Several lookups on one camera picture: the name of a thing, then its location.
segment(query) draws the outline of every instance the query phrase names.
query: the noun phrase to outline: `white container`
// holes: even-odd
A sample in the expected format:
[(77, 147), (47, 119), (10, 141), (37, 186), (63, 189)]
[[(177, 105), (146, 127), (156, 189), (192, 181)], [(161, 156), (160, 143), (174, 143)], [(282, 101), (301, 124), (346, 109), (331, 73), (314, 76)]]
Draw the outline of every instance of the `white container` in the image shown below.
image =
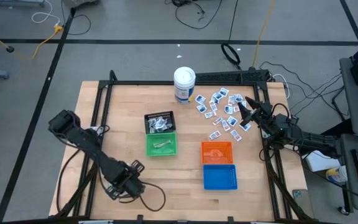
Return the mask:
[(346, 166), (340, 166), (327, 170), (326, 177), (334, 183), (341, 183), (347, 181)]
[(175, 98), (179, 103), (189, 103), (193, 100), (196, 73), (189, 67), (180, 67), (173, 74)]

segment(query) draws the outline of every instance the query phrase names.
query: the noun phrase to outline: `desk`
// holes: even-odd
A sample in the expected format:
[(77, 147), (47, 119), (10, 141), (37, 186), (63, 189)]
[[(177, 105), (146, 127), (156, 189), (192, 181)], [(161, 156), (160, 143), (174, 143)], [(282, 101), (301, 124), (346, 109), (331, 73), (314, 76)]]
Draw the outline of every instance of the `desk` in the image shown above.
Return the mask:
[[(212, 93), (223, 86), (196, 86), (195, 95), (204, 95), (209, 101)], [(78, 97), (75, 113), (81, 118), (81, 125), (90, 124), (98, 82), (83, 82)], [(248, 86), (225, 86), (229, 95), (241, 93), (254, 97), (254, 90)], [(116, 159), (131, 163), (138, 159), (145, 166), (140, 179), (157, 184), (165, 190), (167, 202), (163, 210), (150, 212), (140, 200), (130, 204), (121, 204), (111, 200), (97, 182), (91, 218), (135, 220), (138, 214), (145, 220), (215, 220), (225, 221), (228, 216), (236, 221), (273, 221), (272, 203), (269, 194), (267, 173), (264, 162), (258, 154), (262, 148), (260, 131), (255, 123), (248, 132), (236, 130), (242, 141), (235, 142), (229, 132), (225, 133), (221, 125), (213, 126), (217, 118), (205, 119), (199, 114), (196, 103), (179, 105), (173, 97), (171, 85), (114, 85), (110, 101), (107, 124), (111, 127), (104, 136), (103, 151)], [(268, 83), (271, 104), (287, 105), (282, 83)], [(228, 98), (223, 98), (218, 105), (218, 116), (227, 119), (223, 107)], [(178, 140), (178, 155), (172, 157), (146, 157), (144, 115), (154, 112), (170, 111), (175, 115)], [(277, 107), (276, 113), (285, 114)], [(234, 117), (241, 118), (240, 113)], [(234, 164), (236, 165), (238, 190), (208, 191), (203, 189), (202, 166), (200, 159), (200, 142), (208, 141), (208, 136), (215, 130), (222, 136), (219, 141), (232, 141)], [(62, 166), (75, 152), (66, 148)], [(286, 177), (287, 189), (307, 189), (300, 158), (297, 154), (282, 150), (282, 164)], [(62, 180), (60, 204), (63, 206), (78, 186), (78, 179), (83, 162), (83, 153), (77, 155), (68, 165)], [(83, 200), (88, 194), (85, 190)], [(152, 208), (162, 203), (158, 190), (147, 187), (143, 197)], [(278, 201), (281, 195), (277, 191)], [(53, 197), (50, 214), (56, 214), (56, 193)], [(280, 216), (284, 216), (282, 203), (279, 203)], [(81, 204), (80, 214), (85, 210)]]
[[(358, 136), (352, 136), (350, 134), (343, 134), (341, 136), (342, 146), (342, 161), (346, 164), (346, 172), (349, 189), (358, 193), (358, 175), (357, 169), (353, 161), (351, 154), (352, 149), (358, 149)], [(358, 197), (351, 196), (351, 202), (353, 206), (358, 209)]]
[(358, 134), (358, 85), (356, 85), (350, 71), (353, 63), (349, 58), (342, 58), (339, 60), (339, 64), (341, 66), (350, 119), (343, 121), (323, 134), (337, 136), (341, 134)]

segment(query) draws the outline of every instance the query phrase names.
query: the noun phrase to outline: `plastic tray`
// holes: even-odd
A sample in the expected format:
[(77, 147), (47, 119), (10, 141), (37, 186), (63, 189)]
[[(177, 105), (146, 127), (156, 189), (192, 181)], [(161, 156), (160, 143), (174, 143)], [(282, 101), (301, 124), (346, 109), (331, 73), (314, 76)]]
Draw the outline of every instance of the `plastic tray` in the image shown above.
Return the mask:
[(231, 142), (208, 141), (201, 143), (202, 164), (233, 164)]
[(175, 126), (175, 118), (173, 117), (173, 111), (147, 114), (144, 116), (144, 126), (145, 126), (145, 130), (146, 130), (146, 134), (150, 134), (149, 120), (152, 118), (158, 118), (159, 116), (162, 116), (162, 118), (164, 118), (164, 119), (170, 118), (172, 120), (172, 127), (168, 128), (167, 130), (163, 131), (162, 133), (169, 133), (169, 132), (172, 132), (177, 129), (177, 127)]
[(205, 190), (237, 189), (237, 175), (235, 165), (204, 165), (203, 176)]
[[(166, 144), (160, 148), (154, 148), (155, 143), (162, 143), (171, 140), (170, 144)], [(146, 155), (147, 156), (174, 156), (177, 154), (177, 134), (176, 133), (160, 133), (146, 135)]]

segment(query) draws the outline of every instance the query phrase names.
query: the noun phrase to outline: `gray floor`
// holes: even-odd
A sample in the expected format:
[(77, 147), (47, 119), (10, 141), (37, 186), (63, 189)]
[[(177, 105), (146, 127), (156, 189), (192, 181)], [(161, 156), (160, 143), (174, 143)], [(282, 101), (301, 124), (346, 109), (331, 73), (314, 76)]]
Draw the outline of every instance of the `gray floor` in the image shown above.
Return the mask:
[[(61, 19), (59, 0), (50, 0), (53, 14)], [(91, 30), (85, 35), (69, 36), (69, 39), (209, 39), (229, 37), (235, 0), (223, 0), (214, 21), (204, 30), (187, 28), (175, 20), (175, 7), (163, 0), (151, 1), (102, 1), (97, 6), (80, 9), (92, 21)], [(358, 1), (347, 0), (358, 25)], [(213, 15), (217, 0), (200, 1)], [(269, 0), (243, 0), (239, 2), (232, 39), (256, 40), (269, 8)], [(44, 39), (51, 34), (56, 23), (49, 18), (43, 24), (34, 24), (31, 15), (37, 7), (0, 7), (0, 38)], [(179, 15), (195, 26), (197, 10), (187, 6)], [(70, 32), (86, 28), (86, 21), (76, 19)], [(263, 40), (336, 40), (356, 41), (339, 0), (307, 1), (279, 0), (266, 27)], [(35, 44), (12, 44), (22, 54), (31, 55)], [(7, 54), (0, 46), (0, 69), (8, 70), (11, 78), (0, 80), (0, 200), (22, 145), (35, 104), (57, 45), (45, 44), (35, 60), (22, 60)], [(251, 65), (254, 45), (233, 46), (241, 56), (242, 66)], [(316, 88), (339, 73), (341, 57), (352, 55), (358, 47), (284, 46), (262, 45), (257, 67), (268, 60), (282, 63), (288, 69)], [(57, 65), (47, 99), (36, 127), (29, 152), (4, 221), (44, 218), (48, 215), (64, 147), (47, 132), (47, 121), (62, 109), (73, 110), (78, 91), (84, 80), (107, 79), (113, 69), (120, 80), (172, 80), (172, 73), (180, 66), (189, 66), (196, 72), (231, 71), (235, 68), (224, 58), (219, 45), (96, 45), (66, 44)], [(288, 82), (302, 85), (294, 75), (280, 67), (264, 65), (273, 74), (282, 74)], [(342, 80), (328, 90), (341, 87)], [(303, 98), (298, 87), (291, 86), (290, 106)], [(337, 99), (343, 112), (347, 111), (346, 99)], [(291, 111), (297, 113), (308, 101)], [(299, 115), (300, 126), (306, 131), (319, 133), (340, 122), (338, 115), (321, 99), (315, 100)], [(358, 211), (345, 217), (336, 211), (343, 204), (340, 189), (306, 174), (306, 179), (316, 217), (326, 222), (358, 222)]]

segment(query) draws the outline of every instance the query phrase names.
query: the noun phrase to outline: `black metal frame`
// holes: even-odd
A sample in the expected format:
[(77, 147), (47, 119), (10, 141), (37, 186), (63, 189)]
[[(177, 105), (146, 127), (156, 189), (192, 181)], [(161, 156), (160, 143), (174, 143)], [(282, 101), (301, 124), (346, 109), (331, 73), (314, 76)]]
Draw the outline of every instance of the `black metal frame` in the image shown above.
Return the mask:
[[(201, 77), (203, 75), (207, 75), (207, 74), (197, 74), (198, 77)], [(95, 99), (95, 104), (94, 104), (94, 110), (93, 110), (93, 116), (92, 116), (92, 120), (91, 120), (91, 126), (96, 126), (96, 122), (97, 122), (97, 117), (98, 117), (98, 111), (100, 108), (100, 102), (101, 102), (101, 97), (102, 97), (102, 93), (104, 88), (107, 88), (107, 93), (106, 93), (106, 99), (104, 102), (104, 108), (103, 108), (103, 114), (102, 114), (102, 118), (101, 118), (101, 126), (106, 124), (106, 120), (107, 120), (107, 115), (108, 115), (108, 109), (109, 109), (109, 102), (111, 99), (111, 92), (112, 92), (112, 87), (114, 85), (173, 85), (173, 81), (119, 81), (117, 80), (117, 77), (115, 76), (114, 72), (110, 71), (110, 80), (101, 80), (99, 81), (99, 85), (98, 85), (98, 92), (96, 94), (96, 99)], [(221, 85), (226, 85), (226, 86), (251, 86), (254, 89), (254, 95), (255, 95), (255, 100), (260, 101), (260, 96), (259, 96), (259, 90), (262, 90), (262, 93), (264, 95), (264, 101), (269, 101), (269, 93), (268, 93), (268, 89), (267, 89), (267, 84), (266, 82), (242, 82), (241, 83), (241, 79), (238, 76), (238, 78), (236, 79), (236, 81), (228, 81), (228, 82), (216, 82), (214, 80), (209, 80), (209, 81), (196, 81), (196, 85), (213, 85), (213, 86), (221, 86)], [(269, 152), (268, 150), (264, 151), (265, 157), (269, 157)], [(83, 184), (83, 181), (86, 177), (86, 173), (88, 170), (88, 165), (89, 165), (89, 157), (85, 156), (84, 157), (84, 161), (83, 161), (83, 166), (82, 166), (82, 170), (81, 170), (81, 176), (80, 176), (80, 182), (79, 185)], [(284, 171), (283, 171), (283, 166), (282, 166), (282, 161), (281, 161), (281, 157), (280, 157), (280, 152), (276, 152), (275, 153), (275, 162), (276, 162), (276, 166), (277, 166), (277, 174), (280, 178), (280, 180), (282, 181), (282, 184), (284, 186), (285, 185), (285, 176), (284, 176)], [(287, 200), (284, 198), (283, 196), (283, 204), (284, 204), (284, 210), (285, 210), (285, 219), (280, 218), (280, 211), (278, 209), (278, 202), (277, 202), (277, 194), (275, 191), (275, 184), (273, 182), (273, 180), (268, 176), (268, 184), (269, 184), (269, 190), (270, 190), (270, 197), (271, 197), (271, 201), (272, 201), (272, 210), (273, 210), (273, 215), (274, 215), (274, 219), (275, 221), (280, 220), (282, 222), (282, 220), (291, 220), (292, 219), (292, 214), (291, 214), (291, 208), (290, 205), (288, 204)], [(86, 201), (86, 210), (85, 210), (85, 217), (86, 218), (90, 218), (91, 215), (91, 208), (92, 208), (92, 204), (93, 204), (93, 197), (94, 197), (94, 187), (96, 185), (96, 175), (91, 179), (90, 182), (90, 187), (89, 187), (89, 192), (88, 192), (88, 198)], [(79, 201), (76, 203), (75, 207), (74, 207), (74, 211), (73, 211), (73, 216), (78, 216), (79, 215), (79, 210), (80, 210), (80, 205), (81, 205), (81, 199), (79, 199)], [(115, 223), (119, 223), (119, 222), (131, 222), (130, 220), (115, 220)], [(164, 222), (164, 223), (177, 223), (177, 220), (172, 220), (172, 221), (160, 221), (160, 222)]]

